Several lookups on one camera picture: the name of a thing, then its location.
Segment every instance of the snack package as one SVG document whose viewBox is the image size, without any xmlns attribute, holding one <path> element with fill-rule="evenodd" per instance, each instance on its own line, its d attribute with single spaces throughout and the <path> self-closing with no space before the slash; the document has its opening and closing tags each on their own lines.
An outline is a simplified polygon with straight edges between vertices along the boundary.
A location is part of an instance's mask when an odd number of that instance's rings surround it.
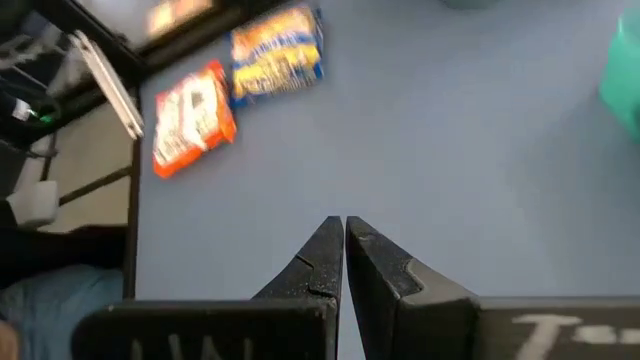
<svg viewBox="0 0 640 360">
<path fill-rule="evenodd" d="M 217 60 L 156 97 L 153 144 L 156 174 L 167 178 L 222 141 L 233 142 L 224 70 Z"/>
<path fill-rule="evenodd" d="M 320 12 L 296 5 L 231 33 L 232 105 L 244 106 L 321 79 Z"/>
</svg>

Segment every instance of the white label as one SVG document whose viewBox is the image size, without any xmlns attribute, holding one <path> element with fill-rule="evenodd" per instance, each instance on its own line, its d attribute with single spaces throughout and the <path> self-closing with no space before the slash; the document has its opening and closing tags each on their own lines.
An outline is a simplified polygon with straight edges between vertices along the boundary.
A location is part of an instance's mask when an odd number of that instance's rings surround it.
<svg viewBox="0 0 640 360">
<path fill-rule="evenodd" d="M 29 118 L 29 110 L 31 110 L 29 104 L 20 99 L 16 99 L 16 107 L 13 109 L 11 116 L 18 120 L 27 121 Z"/>
</svg>

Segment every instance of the metal bracket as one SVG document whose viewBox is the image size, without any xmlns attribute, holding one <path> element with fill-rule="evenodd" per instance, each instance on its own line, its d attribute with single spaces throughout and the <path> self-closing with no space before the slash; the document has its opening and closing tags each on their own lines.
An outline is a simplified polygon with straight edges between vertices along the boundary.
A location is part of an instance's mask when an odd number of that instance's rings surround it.
<svg viewBox="0 0 640 360">
<path fill-rule="evenodd" d="M 82 31 L 75 31 L 73 35 L 69 35 L 69 39 L 82 54 L 91 74 L 115 109 L 129 136 L 133 139 L 142 137 L 144 135 L 142 116 L 100 47 L 89 40 Z"/>
</svg>

